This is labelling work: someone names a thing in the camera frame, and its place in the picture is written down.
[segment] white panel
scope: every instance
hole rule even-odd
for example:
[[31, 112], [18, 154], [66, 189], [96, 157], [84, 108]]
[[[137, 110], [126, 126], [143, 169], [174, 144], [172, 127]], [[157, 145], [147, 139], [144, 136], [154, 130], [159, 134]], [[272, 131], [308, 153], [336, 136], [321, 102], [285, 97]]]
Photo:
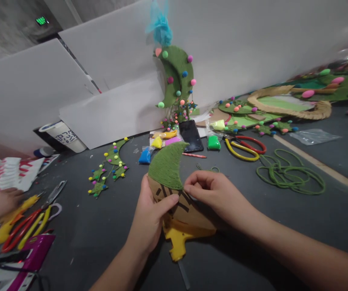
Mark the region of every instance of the white panel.
[[97, 93], [56, 39], [0, 59], [0, 144], [32, 154], [46, 145], [34, 128], [59, 120], [60, 107]]
[[89, 148], [156, 129], [164, 110], [157, 73], [60, 109], [61, 119]]
[[[140, 1], [60, 33], [102, 91], [156, 69], [149, 9]], [[285, 81], [348, 43], [342, 0], [171, 0], [168, 20], [172, 44], [194, 57], [200, 105]]]

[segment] pink pom-pom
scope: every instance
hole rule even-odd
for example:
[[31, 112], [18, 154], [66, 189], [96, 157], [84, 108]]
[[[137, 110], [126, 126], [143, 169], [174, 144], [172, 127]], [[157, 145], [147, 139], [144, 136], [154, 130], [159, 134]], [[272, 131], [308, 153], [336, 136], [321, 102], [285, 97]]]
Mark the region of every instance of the pink pom-pom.
[[314, 90], [308, 90], [302, 93], [302, 98], [310, 98], [315, 94]]
[[331, 82], [332, 82], [333, 84], [339, 84], [339, 83], [342, 83], [344, 80], [345, 80], [344, 77], [337, 77], [337, 78], [331, 80]]

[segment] yellow glue gun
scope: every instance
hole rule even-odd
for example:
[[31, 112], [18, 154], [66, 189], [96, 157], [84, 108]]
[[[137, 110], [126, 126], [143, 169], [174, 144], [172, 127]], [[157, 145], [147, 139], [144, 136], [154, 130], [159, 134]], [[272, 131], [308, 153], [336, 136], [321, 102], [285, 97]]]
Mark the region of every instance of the yellow glue gun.
[[185, 224], [171, 218], [169, 215], [165, 215], [163, 220], [163, 232], [167, 240], [171, 239], [173, 245], [173, 248], [170, 250], [171, 259], [177, 262], [186, 254], [185, 242], [188, 239], [212, 236], [216, 233], [216, 230]]
[[10, 235], [10, 231], [14, 227], [14, 224], [23, 217], [22, 214], [26, 210], [28, 210], [40, 199], [41, 194], [34, 195], [29, 199], [25, 200], [21, 207], [19, 207], [17, 210], [13, 212], [10, 212], [9, 214], [6, 214], [0, 220], [0, 223], [2, 224], [0, 227], [0, 245], [8, 239], [8, 236]]

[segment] pink pencil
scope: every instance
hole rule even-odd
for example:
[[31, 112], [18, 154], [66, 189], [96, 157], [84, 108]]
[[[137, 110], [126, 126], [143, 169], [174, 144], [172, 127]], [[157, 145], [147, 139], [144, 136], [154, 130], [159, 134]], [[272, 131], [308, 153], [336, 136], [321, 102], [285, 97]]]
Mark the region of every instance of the pink pencil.
[[195, 154], [187, 154], [187, 153], [182, 153], [184, 156], [193, 156], [193, 157], [196, 157], [196, 158], [207, 158], [205, 156], [201, 156], [201, 155], [195, 155]]

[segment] yellow tool handle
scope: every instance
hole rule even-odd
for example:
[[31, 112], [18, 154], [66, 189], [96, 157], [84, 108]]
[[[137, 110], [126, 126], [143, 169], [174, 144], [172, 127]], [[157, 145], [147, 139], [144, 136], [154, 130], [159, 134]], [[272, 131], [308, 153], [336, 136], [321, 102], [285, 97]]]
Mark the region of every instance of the yellow tool handle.
[[1, 223], [3, 223], [0, 227], [0, 245], [4, 243], [8, 236], [10, 235], [11, 229], [14, 227], [13, 221], [17, 215], [20, 215], [22, 211], [28, 210], [31, 206], [33, 206], [37, 201], [39, 197], [37, 195], [34, 195], [30, 197], [29, 199], [25, 200], [21, 207], [19, 207], [17, 210], [5, 215], [1, 219]]
[[44, 220], [42, 220], [41, 225], [39, 226], [39, 228], [36, 230], [36, 232], [33, 234], [33, 236], [39, 235], [42, 230], [44, 229], [46, 222], [48, 222], [49, 220], [49, 216], [50, 216], [50, 209], [52, 208], [52, 206], [49, 206], [46, 211], [45, 211], [45, 217]]
[[232, 142], [232, 145], [234, 145], [235, 147], [241, 149], [241, 150], [244, 150], [246, 152], [249, 152], [250, 154], [254, 155], [254, 158], [247, 158], [246, 156], [242, 156], [240, 154], [238, 154], [237, 152], [235, 152], [231, 146], [231, 143], [229, 142], [229, 139], [225, 139], [225, 142], [226, 142], [226, 145], [229, 149], [229, 151], [235, 155], [236, 157], [238, 157], [239, 159], [242, 159], [242, 160], [247, 160], [247, 161], [251, 161], [251, 162], [254, 162], [254, 161], [257, 161], [259, 159], [259, 154], [257, 152], [254, 152], [253, 150], [249, 149], [249, 148], [246, 148], [245, 146], [242, 146], [236, 142]]
[[34, 231], [34, 229], [36, 228], [38, 223], [41, 221], [43, 216], [44, 216], [44, 213], [41, 212], [40, 215], [38, 216], [37, 220], [33, 223], [31, 228], [26, 232], [25, 236], [23, 237], [23, 239], [21, 240], [21, 242], [18, 245], [19, 250], [21, 250], [25, 246], [26, 241], [29, 239], [29, 237], [31, 236], [31, 233]]

